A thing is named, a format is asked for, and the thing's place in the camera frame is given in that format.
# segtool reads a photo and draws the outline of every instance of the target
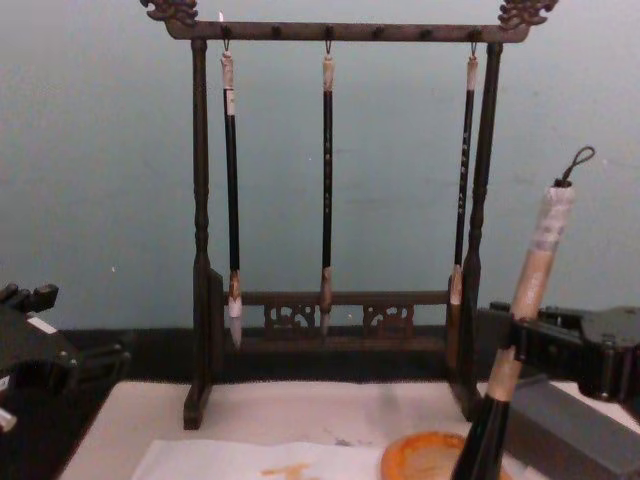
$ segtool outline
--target table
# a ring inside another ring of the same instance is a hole
[[[617,405],[586,399],[574,384],[555,385],[640,433]],[[155,439],[383,447],[412,432],[466,434],[469,428],[446,383],[264,382],[214,386],[202,427],[185,431],[182,405],[188,389],[116,385],[61,479],[128,480]]]

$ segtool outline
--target orange dish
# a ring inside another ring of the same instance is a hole
[[[424,432],[401,438],[387,447],[380,470],[382,480],[450,480],[464,446],[464,437]],[[511,480],[504,470],[500,480]]]

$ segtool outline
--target teal wall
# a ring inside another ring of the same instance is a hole
[[[200,17],[214,20],[221,9],[227,20],[496,23],[500,2],[200,3]],[[633,0],[562,0],[526,43],[505,49],[481,304],[511,298],[539,199],[586,143],[598,160],[576,173],[578,200],[546,302],[640,303],[638,24]],[[324,45],[231,50],[243,287],[315,290]],[[212,263],[226,280],[221,51],[209,45],[209,209]],[[336,43],[333,53],[334,286],[445,288],[468,46]],[[170,39],[137,1],[7,2],[0,281],[58,284],[45,318],[60,328],[190,325],[191,138],[189,44]],[[444,320],[440,308],[427,313]]]

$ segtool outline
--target white brush tip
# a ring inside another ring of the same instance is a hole
[[[231,318],[231,339],[233,345],[239,349],[242,343],[242,319],[240,317]]]
[[[329,320],[331,319],[328,313],[323,313],[322,317],[320,317],[320,331],[322,332],[322,336],[326,337],[329,332]]]

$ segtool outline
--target white table surface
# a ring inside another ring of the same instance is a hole
[[[617,405],[586,399],[574,384],[556,385],[640,433]],[[214,386],[200,430],[185,431],[188,389],[118,384],[61,479],[128,480],[155,439],[384,447],[413,432],[469,428],[446,383],[267,382]]]

